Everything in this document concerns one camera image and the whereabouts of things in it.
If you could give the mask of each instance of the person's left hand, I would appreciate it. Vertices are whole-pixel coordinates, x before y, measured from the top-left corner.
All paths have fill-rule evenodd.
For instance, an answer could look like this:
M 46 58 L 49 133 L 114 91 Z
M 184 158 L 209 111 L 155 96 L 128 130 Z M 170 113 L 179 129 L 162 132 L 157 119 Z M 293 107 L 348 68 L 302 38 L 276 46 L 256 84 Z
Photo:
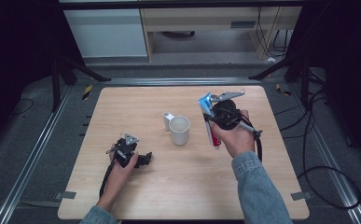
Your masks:
M 110 153 L 109 156 L 110 160 L 113 160 L 113 153 Z M 121 190 L 124 188 L 125 184 L 128 182 L 128 178 L 131 176 L 134 166 L 137 163 L 137 158 L 138 156 L 136 152 L 133 154 L 130 162 L 126 167 L 122 167 L 118 162 L 114 164 L 113 170 L 107 178 L 104 194 L 96 204 L 97 206 L 103 208 L 109 213 L 111 212 L 114 201 L 116 200 Z

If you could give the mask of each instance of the tripod leg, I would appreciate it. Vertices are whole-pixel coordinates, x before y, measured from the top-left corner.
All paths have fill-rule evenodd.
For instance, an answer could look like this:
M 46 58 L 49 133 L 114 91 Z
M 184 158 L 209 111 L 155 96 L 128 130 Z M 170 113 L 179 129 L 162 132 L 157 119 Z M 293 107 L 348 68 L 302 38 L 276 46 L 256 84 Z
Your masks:
M 57 64 L 57 69 L 61 74 L 64 83 L 66 83 L 66 85 L 75 85 L 77 82 L 77 78 L 72 70 L 72 67 L 61 60 L 57 60 L 56 64 Z
M 308 92 L 309 92 L 309 61 L 308 61 L 308 57 L 305 57 L 303 70 L 302 70 L 301 102 L 304 104 L 307 110 L 309 110 Z
M 92 72 L 90 69 L 88 69 L 85 66 L 79 65 L 78 63 L 74 62 L 73 60 L 70 60 L 68 58 L 65 57 L 61 57 L 61 60 L 63 60 L 65 63 L 68 63 L 69 65 L 72 65 L 73 67 L 75 67 L 76 69 L 80 70 L 81 72 L 87 74 L 90 77 L 93 77 L 94 79 L 98 80 L 98 81 L 111 81 L 111 78 L 108 77 L 102 77 L 94 72 Z
M 52 111 L 55 111 L 58 108 L 59 103 L 61 102 L 59 74 L 58 74 L 56 61 L 51 65 L 51 74 L 52 74 L 52 93 L 54 97 L 54 104 L 52 106 Z

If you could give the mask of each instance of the white cabinet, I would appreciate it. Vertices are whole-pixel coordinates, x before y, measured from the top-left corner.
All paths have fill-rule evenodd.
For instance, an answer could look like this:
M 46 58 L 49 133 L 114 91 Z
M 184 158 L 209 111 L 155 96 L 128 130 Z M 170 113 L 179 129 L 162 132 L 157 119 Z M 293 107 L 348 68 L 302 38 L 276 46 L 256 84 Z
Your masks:
M 61 3 L 65 2 L 103 0 L 61 0 Z M 86 61 L 147 57 L 139 9 L 65 10 L 64 15 Z

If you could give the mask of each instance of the white mug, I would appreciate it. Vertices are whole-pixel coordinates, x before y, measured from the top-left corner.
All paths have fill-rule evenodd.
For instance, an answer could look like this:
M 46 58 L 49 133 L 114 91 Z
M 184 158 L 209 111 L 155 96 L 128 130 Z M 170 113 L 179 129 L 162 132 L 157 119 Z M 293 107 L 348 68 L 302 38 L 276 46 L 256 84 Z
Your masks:
M 171 132 L 171 139 L 175 145 L 182 146 L 188 141 L 190 122 L 185 116 L 173 116 L 169 112 L 163 113 L 166 131 Z

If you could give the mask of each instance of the aluminum rail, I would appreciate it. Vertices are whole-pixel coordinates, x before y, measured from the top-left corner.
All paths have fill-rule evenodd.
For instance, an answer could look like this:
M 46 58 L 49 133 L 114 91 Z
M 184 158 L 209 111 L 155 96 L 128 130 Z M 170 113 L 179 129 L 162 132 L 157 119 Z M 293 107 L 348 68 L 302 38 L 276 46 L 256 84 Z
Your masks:
M 250 80 L 248 77 L 144 77 L 144 78 L 112 78 L 111 81 L 100 82 L 100 85 L 115 86 L 212 86 L 212 85 L 244 85 L 258 84 L 263 80 Z
M 299 96 L 299 90 L 294 86 L 290 85 L 292 92 L 295 92 L 295 98 L 300 105 L 302 105 Z M 305 108 L 303 106 L 300 107 L 302 114 L 305 113 Z M 312 127 L 312 136 L 319 150 L 320 156 L 322 157 L 323 163 L 326 166 L 335 168 L 341 171 L 340 166 L 335 160 L 334 156 L 331 154 L 331 151 L 326 144 L 326 140 L 324 139 L 322 133 L 320 132 L 317 125 L 313 125 Z M 345 176 L 335 173 L 329 172 L 331 180 L 333 181 L 335 187 L 337 188 L 337 192 L 340 195 L 345 206 L 351 206 L 357 202 L 357 196 L 354 193 L 352 185 L 346 179 Z M 349 209 L 348 214 L 354 224 L 361 224 L 361 205 L 358 205 L 354 209 Z
M 23 166 L 17 181 L 12 187 L 10 193 L 7 195 L 5 201 L 0 206 L 0 223 L 8 223 L 12 213 L 14 212 L 18 202 L 20 201 L 21 195 L 23 194 L 23 191 L 25 190 L 33 171 L 35 170 L 35 167 L 37 166 L 41 154 L 43 153 L 44 148 L 52 134 L 52 131 L 55 128 L 58 118 L 61 115 L 63 108 L 67 102 L 69 92 L 72 89 L 71 87 L 66 87 L 63 90 L 62 103 L 60 104 L 58 109 L 52 112 L 49 116 L 49 120 L 47 121 L 46 126 L 40 134 L 28 160 Z
M 59 10 L 187 8 L 187 7 L 304 7 L 326 0 L 179 0 L 88 3 L 36 3 L 35 7 Z

